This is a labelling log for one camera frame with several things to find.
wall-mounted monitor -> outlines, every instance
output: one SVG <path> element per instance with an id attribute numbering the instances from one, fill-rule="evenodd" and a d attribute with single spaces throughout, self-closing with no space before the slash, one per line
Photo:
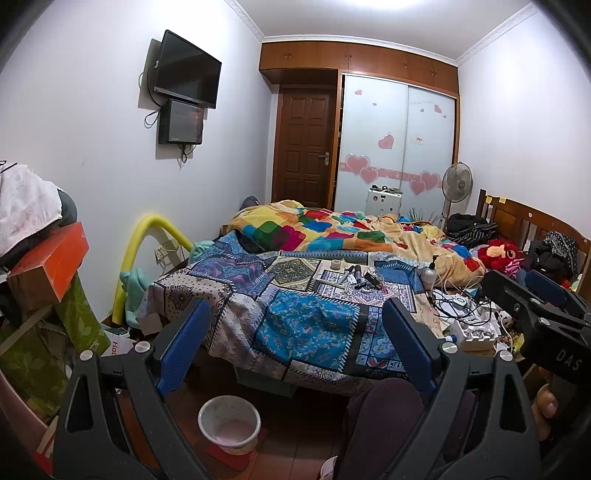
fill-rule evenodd
<path id="1" fill-rule="evenodd" d="M 222 62 L 167 30 L 156 63 L 154 91 L 215 108 L 221 70 Z"/>

sliding wardrobe door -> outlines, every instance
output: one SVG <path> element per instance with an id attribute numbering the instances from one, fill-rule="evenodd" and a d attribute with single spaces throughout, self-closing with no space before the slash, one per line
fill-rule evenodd
<path id="1" fill-rule="evenodd" d="M 440 225 L 443 174 L 452 164 L 456 125 L 453 98 L 408 88 L 408 125 L 400 215 Z"/>
<path id="2" fill-rule="evenodd" d="M 372 184 L 400 187 L 408 86 L 346 75 L 343 94 L 335 211 L 364 212 Z"/>

colorful quilt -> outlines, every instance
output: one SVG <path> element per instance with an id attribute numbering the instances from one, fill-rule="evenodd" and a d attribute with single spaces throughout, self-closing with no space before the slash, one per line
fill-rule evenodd
<path id="1" fill-rule="evenodd" d="M 447 286 L 464 287 L 484 275 L 482 262 L 444 238 L 439 228 L 398 223 L 388 215 L 366 218 L 363 213 L 308 209 L 283 200 L 238 212 L 229 229 L 238 230 L 266 251 L 389 252 L 422 262 L 436 256 L 436 270 L 449 282 Z"/>
<path id="2" fill-rule="evenodd" d="M 386 299 L 398 297 L 416 314 L 411 286 L 385 282 L 382 291 L 345 294 L 317 281 L 335 279 L 329 265 L 249 254 L 231 232 L 194 264 L 152 283 L 137 315 L 157 312 L 174 322 L 193 298 L 205 299 L 211 355 L 303 387 L 355 395 L 370 378 L 405 377 L 381 311 Z"/>

blue rubber pad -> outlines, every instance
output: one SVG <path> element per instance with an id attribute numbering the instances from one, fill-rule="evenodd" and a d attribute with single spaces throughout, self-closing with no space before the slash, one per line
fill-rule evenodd
<path id="1" fill-rule="evenodd" d="M 556 307 L 563 307 L 566 304 L 566 291 L 536 270 L 527 272 L 525 286 L 542 300 L 548 301 Z"/>
<path id="2" fill-rule="evenodd" d="M 411 383 L 420 392 L 431 395 L 437 388 L 433 379 L 431 358 L 391 301 L 384 303 L 382 323 Z"/>
<path id="3" fill-rule="evenodd" d="M 161 374 L 156 389 L 163 397 L 176 390 L 183 382 L 199 345 L 209 327 L 209 303 L 200 301 L 185 320 L 161 360 Z"/>

black pants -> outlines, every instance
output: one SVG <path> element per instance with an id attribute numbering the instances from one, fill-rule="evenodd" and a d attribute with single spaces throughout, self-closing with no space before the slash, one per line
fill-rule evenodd
<path id="1" fill-rule="evenodd" d="M 343 445 L 335 480 L 377 480 L 404 444 L 423 413 L 426 398 L 406 380 L 389 378 L 351 400 L 343 422 Z M 474 405 L 464 392 L 443 450 L 434 468 L 457 458 Z"/>

